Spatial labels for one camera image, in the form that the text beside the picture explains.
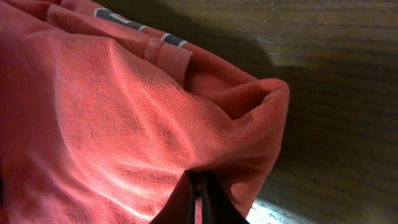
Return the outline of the red t-shirt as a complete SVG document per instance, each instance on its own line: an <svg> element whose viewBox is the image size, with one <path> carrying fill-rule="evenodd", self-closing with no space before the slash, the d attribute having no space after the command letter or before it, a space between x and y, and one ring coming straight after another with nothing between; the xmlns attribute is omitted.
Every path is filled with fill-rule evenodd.
<svg viewBox="0 0 398 224"><path fill-rule="evenodd" d="M245 217L289 87L93 1L1 2L1 222L150 223L186 170Z"/></svg>

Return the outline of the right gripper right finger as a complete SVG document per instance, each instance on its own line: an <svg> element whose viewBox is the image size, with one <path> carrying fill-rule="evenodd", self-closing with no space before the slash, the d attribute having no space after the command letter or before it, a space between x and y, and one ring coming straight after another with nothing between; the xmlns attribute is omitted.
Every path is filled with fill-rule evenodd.
<svg viewBox="0 0 398 224"><path fill-rule="evenodd" d="M201 179L201 214L202 224L249 224L211 170L204 172Z"/></svg>

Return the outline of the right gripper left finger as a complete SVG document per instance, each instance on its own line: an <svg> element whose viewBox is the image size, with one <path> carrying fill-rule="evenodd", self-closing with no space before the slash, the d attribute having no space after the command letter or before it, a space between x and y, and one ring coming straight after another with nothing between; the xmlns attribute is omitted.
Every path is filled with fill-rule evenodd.
<svg viewBox="0 0 398 224"><path fill-rule="evenodd" d="M150 224L194 224L195 181L192 173L185 170L163 209Z"/></svg>

